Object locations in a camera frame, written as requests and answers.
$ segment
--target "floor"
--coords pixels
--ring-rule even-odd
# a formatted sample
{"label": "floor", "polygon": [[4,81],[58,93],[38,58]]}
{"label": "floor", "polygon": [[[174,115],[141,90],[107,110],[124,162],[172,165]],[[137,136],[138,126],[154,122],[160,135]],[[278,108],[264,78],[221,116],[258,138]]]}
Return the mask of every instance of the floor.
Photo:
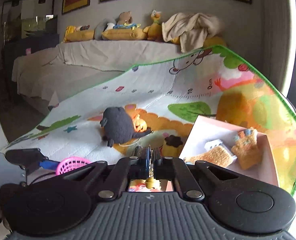
{"label": "floor", "polygon": [[31,131],[44,117],[25,101],[14,104],[0,78],[0,123],[9,143]]}

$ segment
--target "yellow bell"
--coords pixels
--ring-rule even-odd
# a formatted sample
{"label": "yellow bell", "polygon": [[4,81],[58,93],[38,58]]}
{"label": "yellow bell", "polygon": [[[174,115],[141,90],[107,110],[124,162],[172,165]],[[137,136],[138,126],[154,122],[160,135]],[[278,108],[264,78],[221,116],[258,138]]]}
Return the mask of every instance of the yellow bell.
{"label": "yellow bell", "polygon": [[146,179],[145,184],[146,184],[146,188],[148,188],[148,189],[153,189],[153,188],[159,189],[160,188],[160,181],[156,180],[152,177]]}

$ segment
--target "pink box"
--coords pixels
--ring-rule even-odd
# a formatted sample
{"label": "pink box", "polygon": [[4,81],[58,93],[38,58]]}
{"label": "pink box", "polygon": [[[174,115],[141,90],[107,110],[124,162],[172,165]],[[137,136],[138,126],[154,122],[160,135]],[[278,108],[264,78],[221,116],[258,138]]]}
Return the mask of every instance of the pink box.
{"label": "pink box", "polygon": [[[234,136],[243,130],[245,130],[244,127],[198,116],[179,158],[183,159],[184,157],[191,157],[205,153],[205,143],[216,139],[222,140],[228,148],[231,148],[235,144],[233,140]],[[257,144],[259,149],[263,151],[263,160],[261,164],[257,164],[244,171],[241,169],[237,160],[235,163],[229,165],[227,169],[279,186],[275,160],[272,155],[267,135],[258,132]]]}

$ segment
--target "gray plush toy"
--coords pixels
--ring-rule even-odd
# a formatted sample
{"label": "gray plush toy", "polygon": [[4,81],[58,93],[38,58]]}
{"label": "gray plush toy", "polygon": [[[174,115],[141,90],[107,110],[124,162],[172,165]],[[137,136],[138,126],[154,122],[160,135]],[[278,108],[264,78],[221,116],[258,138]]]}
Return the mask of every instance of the gray plush toy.
{"label": "gray plush toy", "polygon": [[136,132],[131,117],[122,107],[107,108],[100,124],[105,130],[103,139],[108,141],[109,147],[112,147],[114,143],[126,143],[133,138],[141,138],[152,132],[149,127],[144,132]]}

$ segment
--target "play mat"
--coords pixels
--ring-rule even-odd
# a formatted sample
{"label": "play mat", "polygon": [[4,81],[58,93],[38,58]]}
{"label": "play mat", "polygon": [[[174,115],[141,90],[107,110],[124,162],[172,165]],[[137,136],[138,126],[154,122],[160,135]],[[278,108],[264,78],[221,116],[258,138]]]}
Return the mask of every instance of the play mat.
{"label": "play mat", "polygon": [[187,137],[198,115],[254,127],[266,133],[280,186],[296,190],[296,115],[283,96],[253,66],[222,46],[151,65],[136,65],[108,82],[58,104],[30,133],[2,151],[40,148],[51,160],[79,156],[116,163],[129,147],[102,141],[102,113],[123,106],[154,133],[137,144],[160,147],[166,136]]}

